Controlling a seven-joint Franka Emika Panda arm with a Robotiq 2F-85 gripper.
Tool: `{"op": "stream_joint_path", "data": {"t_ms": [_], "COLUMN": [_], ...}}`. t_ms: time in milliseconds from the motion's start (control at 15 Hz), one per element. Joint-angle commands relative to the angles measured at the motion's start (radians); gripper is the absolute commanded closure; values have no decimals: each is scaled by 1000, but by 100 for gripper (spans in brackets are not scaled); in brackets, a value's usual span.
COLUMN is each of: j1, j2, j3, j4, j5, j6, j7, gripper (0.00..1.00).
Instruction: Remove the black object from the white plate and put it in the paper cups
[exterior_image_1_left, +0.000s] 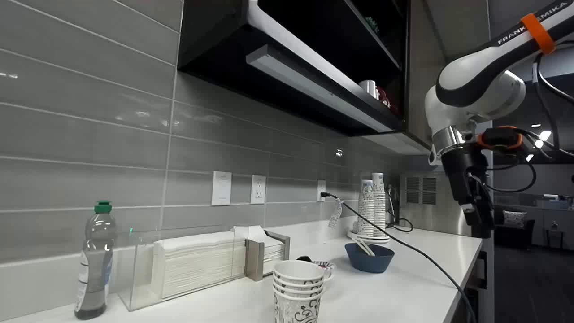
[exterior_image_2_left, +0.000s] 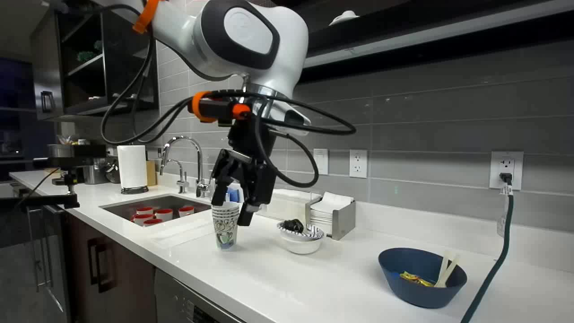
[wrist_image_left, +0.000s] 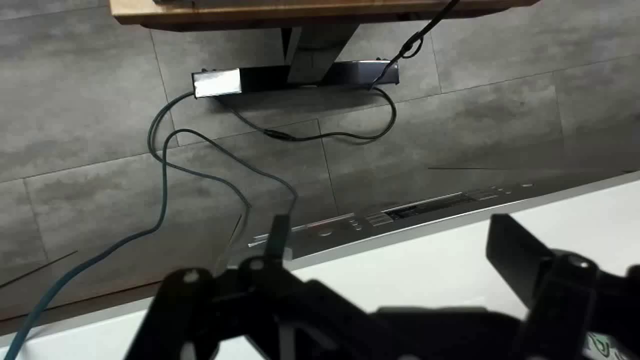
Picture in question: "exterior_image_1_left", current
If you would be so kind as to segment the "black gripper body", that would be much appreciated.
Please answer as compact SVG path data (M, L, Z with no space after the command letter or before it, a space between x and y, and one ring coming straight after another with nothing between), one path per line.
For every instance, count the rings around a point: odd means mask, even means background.
M442 156L451 191L460 205L480 205L485 201L482 182L487 174L487 156L478 144L460 146Z

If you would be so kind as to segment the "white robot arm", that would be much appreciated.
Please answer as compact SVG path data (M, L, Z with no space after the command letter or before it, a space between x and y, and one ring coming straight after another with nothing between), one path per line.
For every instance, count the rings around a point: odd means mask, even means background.
M485 151L519 155L525 149L525 133L516 126L482 135L476 126L514 113L528 88L512 67L553 54L573 29L574 0L555 0L476 52L451 61L426 94L431 162L444 167L474 237L489 239L496 228Z

